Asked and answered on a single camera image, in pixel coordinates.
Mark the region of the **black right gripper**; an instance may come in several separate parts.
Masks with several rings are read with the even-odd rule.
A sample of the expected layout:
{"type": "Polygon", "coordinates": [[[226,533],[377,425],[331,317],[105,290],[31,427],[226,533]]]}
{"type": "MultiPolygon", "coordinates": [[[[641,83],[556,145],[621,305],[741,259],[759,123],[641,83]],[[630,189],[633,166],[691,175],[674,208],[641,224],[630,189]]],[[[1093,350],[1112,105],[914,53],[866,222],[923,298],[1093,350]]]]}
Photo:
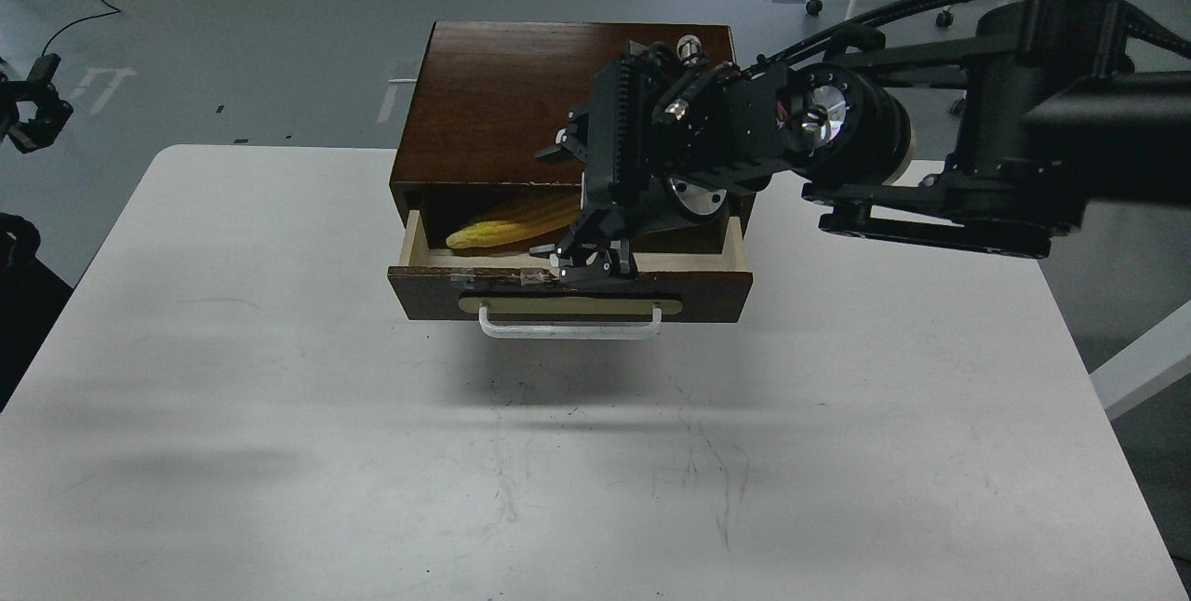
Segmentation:
{"type": "Polygon", "coordinates": [[[557,244],[530,249],[565,284],[634,280],[629,239],[715,223],[798,165],[796,84],[777,60],[748,70],[706,54],[629,43],[592,75],[540,163],[582,163],[580,214],[557,244]]]}

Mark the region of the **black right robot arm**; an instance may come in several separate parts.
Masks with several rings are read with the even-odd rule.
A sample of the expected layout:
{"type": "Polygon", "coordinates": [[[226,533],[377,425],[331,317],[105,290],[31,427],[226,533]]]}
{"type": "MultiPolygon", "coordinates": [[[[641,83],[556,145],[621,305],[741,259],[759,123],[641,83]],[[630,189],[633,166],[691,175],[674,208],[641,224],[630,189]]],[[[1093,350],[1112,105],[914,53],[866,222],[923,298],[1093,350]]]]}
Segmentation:
{"type": "Polygon", "coordinates": [[[1043,259],[1098,199],[1187,206],[1187,71],[1137,71],[1129,40],[1187,58],[1127,0],[899,0],[746,68],[630,42],[540,151],[582,163],[582,198],[530,253],[637,278],[635,237],[791,171],[823,232],[1043,259]]]}

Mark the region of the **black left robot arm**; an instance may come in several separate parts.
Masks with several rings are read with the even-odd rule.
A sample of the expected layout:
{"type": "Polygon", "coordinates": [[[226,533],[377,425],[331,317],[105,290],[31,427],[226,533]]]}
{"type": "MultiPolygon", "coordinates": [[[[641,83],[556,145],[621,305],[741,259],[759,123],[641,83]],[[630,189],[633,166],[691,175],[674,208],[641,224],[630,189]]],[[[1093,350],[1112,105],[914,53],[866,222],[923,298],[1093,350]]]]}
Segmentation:
{"type": "MultiPolygon", "coordinates": [[[[4,73],[4,143],[19,154],[52,146],[74,108],[55,87],[60,54],[44,51],[24,79],[4,73]]],[[[24,212],[1,215],[1,407],[7,407],[75,288],[42,261],[43,233],[24,212]]]]}

